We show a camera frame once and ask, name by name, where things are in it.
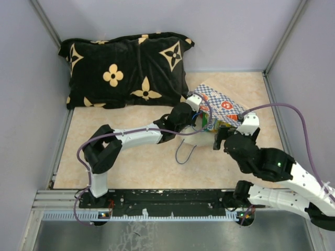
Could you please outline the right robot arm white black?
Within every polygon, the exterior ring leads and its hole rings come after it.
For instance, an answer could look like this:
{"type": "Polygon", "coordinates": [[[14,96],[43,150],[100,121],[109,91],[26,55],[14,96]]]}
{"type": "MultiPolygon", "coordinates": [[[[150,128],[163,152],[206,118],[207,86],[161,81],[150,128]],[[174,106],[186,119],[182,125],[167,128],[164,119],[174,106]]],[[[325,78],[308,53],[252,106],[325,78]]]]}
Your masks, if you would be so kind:
{"type": "Polygon", "coordinates": [[[223,149],[237,162],[242,173],[279,184],[292,192],[240,180],[233,192],[234,202],[240,207],[262,205],[282,209],[308,219],[321,229],[334,231],[334,188],[318,180],[284,151],[257,147],[259,131],[244,135],[223,125],[215,135],[213,148],[223,149]]]}

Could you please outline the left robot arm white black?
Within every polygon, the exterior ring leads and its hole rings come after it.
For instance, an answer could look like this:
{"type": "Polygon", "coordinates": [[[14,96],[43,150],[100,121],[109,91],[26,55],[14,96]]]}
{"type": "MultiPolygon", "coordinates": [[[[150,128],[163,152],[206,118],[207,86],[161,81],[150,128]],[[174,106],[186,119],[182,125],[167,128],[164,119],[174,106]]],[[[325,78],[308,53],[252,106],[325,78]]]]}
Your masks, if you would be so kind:
{"type": "Polygon", "coordinates": [[[113,167],[120,152],[127,149],[168,142],[193,124],[193,116],[199,105],[181,102],[169,114],[151,124],[132,130],[114,130],[101,126],[82,147],[88,163],[90,201],[101,208],[108,204],[107,172],[113,167]]]}

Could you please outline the blue checkered paper bag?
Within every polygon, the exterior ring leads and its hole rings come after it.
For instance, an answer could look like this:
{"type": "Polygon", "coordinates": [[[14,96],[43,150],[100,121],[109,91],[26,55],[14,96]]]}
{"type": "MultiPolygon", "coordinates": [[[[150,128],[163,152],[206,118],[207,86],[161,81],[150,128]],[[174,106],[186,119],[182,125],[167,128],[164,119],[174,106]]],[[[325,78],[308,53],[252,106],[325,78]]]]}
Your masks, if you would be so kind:
{"type": "Polygon", "coordinates": [[[229,123],[231,125],[229,128],[237,128],[240,125],[238,115],[245,112],[246,108],[228,96],[228,91],[226,88],[219,90],[210,81],[204,81],[195,88],[194,92],[201,94],[205,101],[202,101],[200,111],[193,116],[195,125],[189,125],[181,131],[181,143],[175,152],[175,160],[178,164],[183,165],[188,162],[196,148],[213,146],[214,144],[217,132],[205,131],[206,126],[202,127],[200,117],[202,112],[209,114],[209,121],[212,117],[215,117],[220,121],[229,123]],[[180,161],[178,152],[184,144],[191,145],[193,148],[188,157],[184,161],[180,161]]]}

